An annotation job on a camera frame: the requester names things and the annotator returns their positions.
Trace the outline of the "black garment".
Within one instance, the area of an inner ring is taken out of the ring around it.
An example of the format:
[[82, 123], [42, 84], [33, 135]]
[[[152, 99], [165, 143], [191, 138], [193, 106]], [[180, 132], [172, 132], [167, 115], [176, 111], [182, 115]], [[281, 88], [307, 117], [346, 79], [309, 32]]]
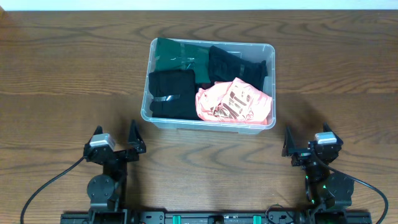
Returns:
[[149, 74], [150, 104], [155, 118], [198, 120], [193, 70], [164, 70]]

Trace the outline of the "pink printed t-shirt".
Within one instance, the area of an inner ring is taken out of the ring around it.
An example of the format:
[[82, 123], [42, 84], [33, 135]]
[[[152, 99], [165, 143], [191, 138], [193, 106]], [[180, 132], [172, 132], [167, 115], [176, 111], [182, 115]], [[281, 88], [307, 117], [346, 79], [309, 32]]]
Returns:
[[267, 125], [272, 98], [252, 85], [235, 78], [199, 89], [196, 112], [204, 121]]

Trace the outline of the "green garment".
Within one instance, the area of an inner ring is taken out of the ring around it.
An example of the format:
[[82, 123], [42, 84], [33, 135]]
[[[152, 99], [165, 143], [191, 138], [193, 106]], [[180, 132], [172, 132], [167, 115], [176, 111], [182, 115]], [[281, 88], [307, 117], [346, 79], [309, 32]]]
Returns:
[[158, 38], [155, 48], [155, 71], [193, 70], [195, 83], [210, 83], [208, 47]]

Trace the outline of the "navy garment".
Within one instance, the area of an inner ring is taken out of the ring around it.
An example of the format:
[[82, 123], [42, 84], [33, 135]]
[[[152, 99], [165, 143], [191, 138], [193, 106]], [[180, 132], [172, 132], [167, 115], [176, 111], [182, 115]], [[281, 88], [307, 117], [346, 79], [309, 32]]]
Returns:
[[268, 76], [266, 61], [250, 62], [228, 53], [218, 47], [209, 50], [208, 75], [212, 84], [231, 82], [239, 78], [258, 90], [263, 89], [264, 79]]

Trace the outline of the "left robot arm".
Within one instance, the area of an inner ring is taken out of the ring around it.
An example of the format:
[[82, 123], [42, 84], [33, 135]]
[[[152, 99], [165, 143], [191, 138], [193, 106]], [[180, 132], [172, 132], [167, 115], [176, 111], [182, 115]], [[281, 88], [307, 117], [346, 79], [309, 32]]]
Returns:
[[87, 223], [136, 222], [134, 212], [125, 207], [127, 164], [138, 161], [139, 155], [146, 152], [135, 120], [131, 121], [127, 141], [129, 148], [116, 151], [114, 139], [98, 126], [84, 146], [84, 159], [103, 168], [103, 173], [94, 176], [87, 185], [90, 198]]

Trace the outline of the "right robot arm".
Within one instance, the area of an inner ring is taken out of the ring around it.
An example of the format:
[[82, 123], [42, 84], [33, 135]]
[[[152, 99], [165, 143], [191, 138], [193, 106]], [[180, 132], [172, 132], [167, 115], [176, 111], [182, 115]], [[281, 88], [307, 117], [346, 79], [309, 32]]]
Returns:
[[354, 181], [328, 168], [342, 145], [326, 123], [305, 147], [297, 147], [292, 132], [286, 129], [282, 156], [290, 157], [293, 167], [305, 171], [306, 197], [312, 204], [295, 216], [295, 223], [348, 223], [346, 208], [352, 204]]

